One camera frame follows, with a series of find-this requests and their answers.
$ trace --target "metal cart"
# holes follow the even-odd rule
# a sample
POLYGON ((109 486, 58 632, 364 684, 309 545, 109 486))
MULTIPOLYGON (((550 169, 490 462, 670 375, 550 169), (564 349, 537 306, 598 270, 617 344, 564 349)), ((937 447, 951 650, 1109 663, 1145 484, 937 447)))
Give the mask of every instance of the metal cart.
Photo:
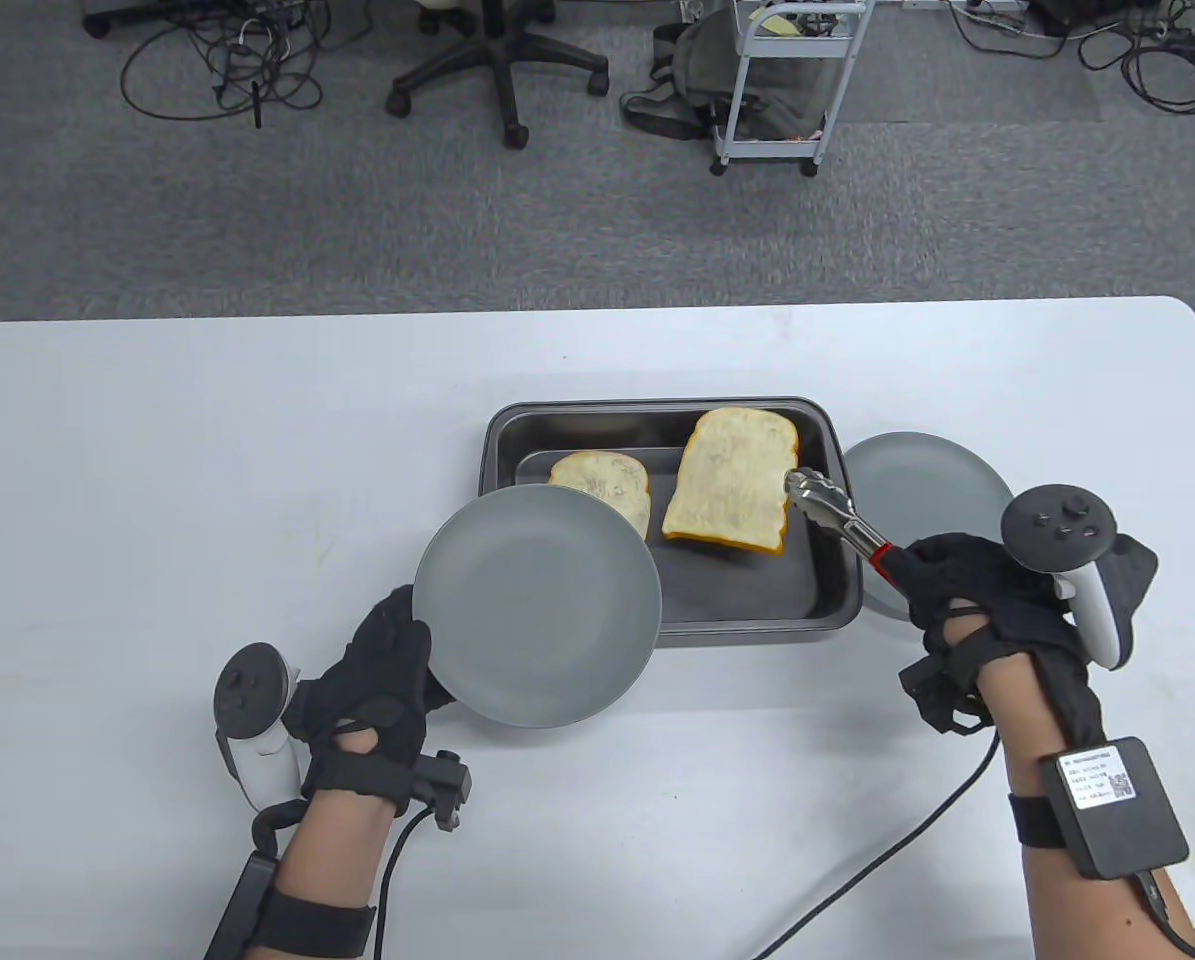
POLYGON ((805 177, 820 172, 825 163, 825 152, 829 146, 833 129, 836 127, 838 114, 845 87, 850 82, 850 72, 859 55, 863 35, 868 30, 868 20, 872 19, 872 7, 876 0, 797 0, 792 4, 767 4, 767 0, 729 0, 735 14, 735 51, 739 53, 739 72, 735 74, 735 91, 730 97, 730 115, 725 132, 715 129, 713 143, 717 159, 712 160, 712 173, 721 177, 727 171, 730 160, 746 157, 779 157, 779 159, 802 160, 801 170, 805 177), (784 18, 785 14, 805 18, 833 17, 835 24, 829 32, 819 36, 776 36, 764 24, 772 18, 784 18), (735 127, 739 123, 740 104, 743 104, 744 81, 748 79, 748 63, 752 59, 816 59, 841 60, 836 72, 835 87, 831 93, 829 105, 825 111, 825 122, 815 136, 802 140, 735 140, 735 127))

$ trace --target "gray plate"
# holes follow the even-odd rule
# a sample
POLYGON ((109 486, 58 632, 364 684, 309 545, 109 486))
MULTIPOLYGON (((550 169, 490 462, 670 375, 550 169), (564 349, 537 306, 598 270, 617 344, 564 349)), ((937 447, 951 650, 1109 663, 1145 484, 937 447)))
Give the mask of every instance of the gray plate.
POLYGON ((661 609, 637 531, 601 500, 560 487, 473 500, 415 573, 433 675, 514 727, 562 727, 615 703, 651 658, 661 609))
MULTIPOLYGON (((1010 488, 993 467, 952 440, 907 432, 871 436, 847 451, 845 471, 859 516, 901 548, 949 532, 1001 539, 1010 488)), ((868 563, 863 605, 908 620, 903 597, 868 563)))

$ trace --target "bread slice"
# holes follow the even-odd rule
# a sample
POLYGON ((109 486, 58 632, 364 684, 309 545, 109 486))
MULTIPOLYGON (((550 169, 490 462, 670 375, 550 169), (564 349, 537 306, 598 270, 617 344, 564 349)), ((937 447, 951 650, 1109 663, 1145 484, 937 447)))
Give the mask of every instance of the bread slice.
POLYGON ((797 428, 778 412, 748 406, 705 412, 681 454, 666 538, 783 554, 784 475, 797 466, 797 428))
POLYGON ((651 530, 651 477, 625 453, 581 451, 552 466, 549 483, 587 493, 614 507, 644 540, 651 530))

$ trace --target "office chair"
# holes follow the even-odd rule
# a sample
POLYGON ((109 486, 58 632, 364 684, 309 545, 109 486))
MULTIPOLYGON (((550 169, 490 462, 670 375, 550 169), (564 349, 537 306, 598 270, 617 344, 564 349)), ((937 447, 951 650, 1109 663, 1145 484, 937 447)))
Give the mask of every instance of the office chair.
POLYGON ((504 0, 482 0, 482 30, 456 42, 451 49, 428 59, 419 67, 392 82, 385 109, 397 118, 410 115, 410 94, 425 82, 473 67, 489 67, 495 77, 500 117, 504 122, 504 146, 523 149, 531 132, 521 126, 513 91, 515 63, 559 63, 588 71, 588 93, 603 97, 609 92, 609 61, 605 56, 562 44, 559 39, 527 32, 531 20, 552 23, 557 17, 553 0, 515 0, 504 8, 504 0))

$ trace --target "hand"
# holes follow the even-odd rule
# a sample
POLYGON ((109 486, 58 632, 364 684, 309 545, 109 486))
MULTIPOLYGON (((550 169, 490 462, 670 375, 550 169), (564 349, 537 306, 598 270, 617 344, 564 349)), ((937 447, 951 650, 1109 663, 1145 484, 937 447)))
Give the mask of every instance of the hand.
POLYGON ((882 570, 908 598, 909 620, 926 650, 944 659, 958 690, 976 691, 986 664, 1027 653, 1050 711, 1073 746, 1101 742, 1099 701, 1087 685, 1089 659, 1054 579, 1027 570, 1007 550, 969 534, 932 536, 882 554, 882 570), (980 613, 949 617, 954 604, 980 613))
POLYGON ((428 671, 428 625, 411 612, 411 588, 392 591, 361 620, 344 658, 321 678, 301 681, 284 721, 314 750, 379 753, 412 768, 427 736, 427 714, 454 698, 428 671))

